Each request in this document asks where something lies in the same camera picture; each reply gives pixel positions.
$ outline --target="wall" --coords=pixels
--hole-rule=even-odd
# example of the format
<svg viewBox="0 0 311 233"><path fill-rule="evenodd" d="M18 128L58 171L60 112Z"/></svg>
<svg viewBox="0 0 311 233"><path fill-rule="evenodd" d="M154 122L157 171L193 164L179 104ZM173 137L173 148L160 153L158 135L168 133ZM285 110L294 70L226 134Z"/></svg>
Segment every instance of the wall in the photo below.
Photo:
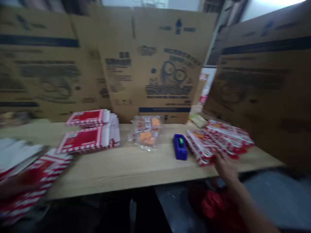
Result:
<svg viewBox="0 0 311 233"><path fill-rule="evenodd" d="M304 0L249 0L241 22L270 13Z"/></svg>
<svg viewBox="0 0 311 233"><path fill-rule="evenodd" d="M200 0L167 0L168 9L198 11ZM142 6L141 0L101 0L104 6Z"/></svg>
<svg viewBox="0 0 311 233"><path fill-rule="evenodd" d="M175 10L198 11L200 0L168 0L168 8Z"/></svg>

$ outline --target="box logo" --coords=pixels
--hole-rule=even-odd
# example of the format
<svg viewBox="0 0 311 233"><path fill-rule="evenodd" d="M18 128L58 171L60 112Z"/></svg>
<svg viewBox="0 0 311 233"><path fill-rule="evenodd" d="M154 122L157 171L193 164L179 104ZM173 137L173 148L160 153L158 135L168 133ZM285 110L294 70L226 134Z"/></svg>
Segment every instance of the box logo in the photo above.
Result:
<svg viewBox="0 0 311 233"><path fill-rule="evenodd" d="M28 25L27 20L25 20L25 18L23 16L17 15L16 16L17 21L19 22L19 24L27 31L30 31L30 27Z"/></svg>
<svg viewBox="0 0 311 233"><path fill-rule="evenodd" d="M181 23L181 19L179 18L176 22L175 34L181 33L181 27L182 27L182 23Z"/></svg>
<svg viewBox="0 0 311 233"><path fill-rule="evenodd" d="M267 36L269 34L269 32L271 31L272 27L274 26L274 22L270 21L266 24L266 26L263 28L262 34L261 36Z"/></svg>

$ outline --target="white label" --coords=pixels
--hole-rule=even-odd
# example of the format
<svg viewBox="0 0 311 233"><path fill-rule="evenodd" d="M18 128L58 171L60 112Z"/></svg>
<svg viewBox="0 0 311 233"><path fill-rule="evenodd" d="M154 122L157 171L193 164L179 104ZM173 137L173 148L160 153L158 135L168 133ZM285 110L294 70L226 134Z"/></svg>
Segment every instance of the white label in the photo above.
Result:
<svg viewBox="0 0 311 233"><path fill-rule="evenodd" d="M68 138L74 138L74 137L76 137L77 135L78 135L78 133L69 134L69 135L68 135Z"/></svg>
<svg viewBox="0 0 311 233"><path fill-rule="evenodd" d="M72 145L64 146L63 149L70 148L70 147L72 147Z"/></svg>

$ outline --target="fingers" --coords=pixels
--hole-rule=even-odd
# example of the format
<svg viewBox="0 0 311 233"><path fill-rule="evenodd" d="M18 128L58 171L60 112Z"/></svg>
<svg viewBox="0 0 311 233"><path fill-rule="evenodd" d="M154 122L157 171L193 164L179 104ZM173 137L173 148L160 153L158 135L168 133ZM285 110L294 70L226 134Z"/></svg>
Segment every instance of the fingers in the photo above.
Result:
<svg viewBox="0 0 311 233"><path fill-rule="evenodd" d="M229 160L229 156L228 156L225 152L220 151L219 153L220 153L221 158L222 158L223 160L226 160L226 161Z"/></svg>
<svg viewBox="0 0 311 233"><path fill-rule="evenodd" d="M215 161L216 163L224 162L224 161L229 161L228 155L223 152L222 150L216 150L215 153Z"/></svg>
<svg viewBox="0 0 311 233"><path fill-rule="evenodd" d="M215 152L214 153L214 155L215 155L215 161L216 161L216 163L218 163L218 162L221 162L222 160L223 160L223 158L222 158L222 156L221 156L221 154L219 153L219 152Z"/></svg>

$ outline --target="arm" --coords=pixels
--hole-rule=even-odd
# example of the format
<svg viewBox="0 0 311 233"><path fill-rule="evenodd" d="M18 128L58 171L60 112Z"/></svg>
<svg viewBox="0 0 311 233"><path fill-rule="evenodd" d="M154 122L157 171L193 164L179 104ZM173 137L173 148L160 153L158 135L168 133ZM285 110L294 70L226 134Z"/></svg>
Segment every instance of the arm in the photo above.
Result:
<svg viewBox="0 0 311 233"><path fill-rule="evenodd" d="M215 168L227 184L250 233L279 233L272 222L256 208L250 194L238 179L237 169L224 152L216 153Z"/></svg>

